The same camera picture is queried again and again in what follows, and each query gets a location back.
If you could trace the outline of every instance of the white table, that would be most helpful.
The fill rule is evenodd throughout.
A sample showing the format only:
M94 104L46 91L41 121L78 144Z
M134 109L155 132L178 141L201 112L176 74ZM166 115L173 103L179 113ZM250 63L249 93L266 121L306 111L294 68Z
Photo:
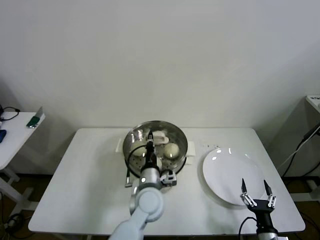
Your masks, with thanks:
M177 175L177 185L163 189L164 214L146 226L145 235L235 235L245 217L253 216L245 207L218 200L204 184L202 160L216 144L245 149L262 169L277 196L271 217L279 232L305 229L304 221L253 129L182 130L188 140L195 143L196 156L193 164L185 165ZM115 152L119 139L128 131L125 128L77 131L31 218L28 226L31 231L110 235L120 222L130 217L131 189L124 188L124 157ZM255 222L248 221L242 233L255 234Z
M1 117L9 119L16 114L16 112L4 112ZM11 215L19 213L21 210L34 211L38 205L38 202L28 200L33 191L31 187L28 187L23 194L20 194L11 186L13 181L18 182L20 178L7 167L12 158L37 129L26 127L27 123L35 114L35 112L20 112L18 116L9 121L3 121L1 125L1 129L6 130L6 136L0 143L0 170L8 175L10 180L6 182L0 178L0 190L16 202ZM41 117L38 125L40 125L44 119L45 115Z

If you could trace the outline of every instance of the black cable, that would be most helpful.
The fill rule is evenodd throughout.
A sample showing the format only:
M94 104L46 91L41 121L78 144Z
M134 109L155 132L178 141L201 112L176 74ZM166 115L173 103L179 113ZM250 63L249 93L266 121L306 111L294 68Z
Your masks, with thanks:
M4 194L2 193L2 191L0 191L1 193L1 219L2 219L2 224L5 224L4 221Z
M318 162L318 164L312 168L310 171L308 171L307 173L303 174L301 177L305 177L306 175L310 174L311 172L313 172L314 170L316 170L318 167L320 166L320 161Z
M294 235L296 236L296 238L297 238L297 239L299 239L299 240L303 240L301 237L299 237L299 236L298 236L298 234L297 234L297 233L294 233Z
M299 147L301 146L301 144L303 144L304 142L305 142L305 140L301 140L301 142L298 144L298 146L296 147L295 150L297 151L297 150L299 149ZM292 156L292 158L291 158L291 161L290 161L288 167L286 168L284 174L282 175L282 178L286 175L286 173L288 172L289 168L291 167L292 162L294 161L296 154L297 154L297 152L293 154L293 156Z
M2 223L3 224L5 224L5 221L4 221L4 194L2 193L2 191L0 191L0 194L1 194L1 220L2 220ZM15 217L20 217L20 218L23 218L24 219L24 216L21 214L21 213L17 213L17 214L14 214L14 215L11 215L9 218L8 218L8 220L6 221L6 223L8 223L8 222L10 222L10 221L17 221L16 219L15 219ZM27 239L27 238L30 238L32 235L34 235L35 233L33 232L33 233L31 233L31 234L29 234L28 236L23 236L23 237L19 237L19 236L15 236L14 234L13 234L13 231L10 231L10 230L14 230L14 231L17 231L18 229L13 229L13 228L11 228L11 229L8 229L8 228L6 228L5 229L5 232L6 233L8 233L9 234L9 236L12 236L12 237L14 237L15 239Z
M245 224L245 222L246 222L247 220L249 220L249 219L255 220L255 221L257 222L257 219L255 219L255 218L252 217L252 216L246 217L245 220L243 220L243 222L241 223L240 228L239 228L239 233L238 233L238 239L239 239L239 240L241 240L241 229L242 229L243 225Z
M315 229L316 229L316 231L317 231L317 233L319 234L319 239L320 239L320 229L319 229L319 227L316 225L316 223L313 221L313 220L308 220L308 219L306 219L306 218L302 218L305 222L307 222L307 223L309 223L311 226L313 226ZM301 237L299 237L298 236L298 234L297 233L295 233L294 234L299 240L302 240L302 238Z
M19 113L20 113L20 109L15 108L15 107L12 107L12 106L7 106L7 107L3 108L2 110L6 110L6 109L13 109L13 110L15 110L15 111L16 111L16 115L14 115L13 117L10 117L10 118L8 118L8 119L1 118L1 121L9 121L9 120L11 120L11 119L14 119L14 118L15 118L16 116L18 116Z
M28 239L30 238L31 236L33 236L35 233L31 233L29 236L23 236L23 237L19 237L19 236L15 236L13 234L10 234L11 237L15 238L15 239Z
M127 170L126 170L126 177L127 177L127 178L130 177L130 165L129 165L129 160L130 160L132 154L134 153L134 151L136 151L136 150L138 150L138 149L140 149L140 148L146 147L146 146L147 146L147 145L137 146L135 149L133 149L133 150L129 153L129 156L128 156L127 161L126 161L126 159L124 159L125 165L126 165L126 167L127 167Z
M317 223L312 219L312 217L310 217L309 215L307 215L306 213L299 211L300 214L306 216L314 225L315 227L318 229L318 231L320 232L320 227L317 225Z

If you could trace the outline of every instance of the white wall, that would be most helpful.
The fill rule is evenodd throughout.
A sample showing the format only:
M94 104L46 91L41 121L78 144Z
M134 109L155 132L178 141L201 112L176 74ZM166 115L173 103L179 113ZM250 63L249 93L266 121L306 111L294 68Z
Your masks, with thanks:
M317 0L2 0L0 101L47 119L13 160L52 173L81 127L253 127L320 92Z

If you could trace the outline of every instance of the cable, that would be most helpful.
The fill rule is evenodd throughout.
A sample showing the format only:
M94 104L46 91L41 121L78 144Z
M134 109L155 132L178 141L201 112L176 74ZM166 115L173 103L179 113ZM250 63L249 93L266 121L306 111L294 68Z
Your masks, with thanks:
M14 235L14 232L18 231L22 227L25 218L21 213L16 213L14 215L11 215L8 218L8 220L5 222L4 221L4 194L2 193L2 191L0 191L0 194L1 194L1 220L2 220L2 223L3 224L8 224L8 222L10 222L10 221L14 221L15 223L18 222L16 226L7 227L7 228L4 229L5 233L8 234L8 236L9 236L8 239L10 239L10 236L12 236L15 239L19 239L19 240L20 239L27 239L27 238L30 238L32 235L34 235L35 234L34 232L29 234L28 236L23 236L23 237L19 237L19 236L15 236Z
M33 233L31 233L30 235L24 236L24 237L15 236L15 235L13 235L13 234L9 234L9 236L12 236L12 237L15 238L15 239L28 239L28 238L30 238L31 236L33 236L34 234L35 234L35 233L33 232Z
M276 169L279 170L279 168L281 168L293 155L295 155L301 148L303 145L305 145L315 134L316 132L320 129L320 125L316 128L315 131L313 131L313 133L306 139L306 140L302 140L302 143L300 144L299 147L297 147L296 151L294 151L293 153L291 153L286 160L284 160L283 163L281 163Z
M295 151L298 151L298 149L300 148L300 146L304 143L304 141L302 140L298 146L296 147ZM289 168L291 167L291 164L293 163L294 159L295 159L295 156L296 156L296 152L293 154L292 158L291 158L291 161L288 165L288 167L286 168L286 170L284 171L284 174L282 175L282 178L286 175L286 173L288 172Z
M11 119L14 119L14 118L15 118L16 116L18 116L19 113L20 113L20 109L15 108L15 107L12 107L12 106L7 106L7 107L3 108L2 110L6 110L6 109L14 109L14 110L16 111L16 115L14 115L13 117L10 117L10 118L8 118L8 119L1 118L1 121L9 121L9 120L11 120Z
M2 191L0 191L1 194L1 220L2 220L2 224L5 224L4 221L4 194L2 193Z
M127 170L126 170L126 177L130 177L130 165L129 165L129 160L132 156L132 154L134 153L134 151L140 149L140 148L143 148L143 147L146 147L147 145L141 145L141 146L137 146L135 149L133 149L130 153L129 153L129 156L128 156L128 159L126 161L126 159L124 159L124 162L125 162L125 165L127 167Z
M245 222L246 222L247 220L249 220L249 219L255 220L255 222L257 222L257 219L255 219L255 218L252 217L252 216L246 217L245 220L243 220L243 222L241 223L240 228L239 228L239 233L238 233L238 239L239 239L239 240L241 240L241 229L242 229L243 225L245 224Z
M306 219L306 218L302 218L302 219L303 219L305 222L309 223L311 226L313 226L313 227L315 228L315 230L317 231L317 233L319 234L319 236L320 236L320 229L319 229L319 227L314 223L313 220L308 220L308 219ZM303 240L301 237L298 236L297 233L295 233L294 235L295 235L299 240Z
M299 211L299 213L300 213L301 215L306 216L306 217L314 224L315 228L317 228L318 231L320 232L320 227L316 224L316 222L315 222L309 215L307 215L306 213L304 213L304 212L302 212L302 211Z

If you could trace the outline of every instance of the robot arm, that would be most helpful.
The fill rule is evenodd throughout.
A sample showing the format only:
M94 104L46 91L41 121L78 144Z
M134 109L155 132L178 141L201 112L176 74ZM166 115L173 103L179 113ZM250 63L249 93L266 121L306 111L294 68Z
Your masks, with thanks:
M145 165L141 169L140 178L132 185L129 204L131 218L117 226L110 240L143 240L147 223L158 220L164 212L164 199L160 189L177 183L174 173L171 173L174 177L166 173L160 178L152 131L148 134L145 148Z
M164 212L162 193L154 187L146 187L137 194L136 206L131 218L118 225L110 240L142 240L147 222L158 220Z
M278 236L278 231L274 227L271 219L271 212L276 207L276 196L273 195L270 186L264 180L264 187L268 196L267 200L252 199L247 192L244 179L242 179L241 199L247 208L255 214L256 234L259 240L288 240L285 236Z

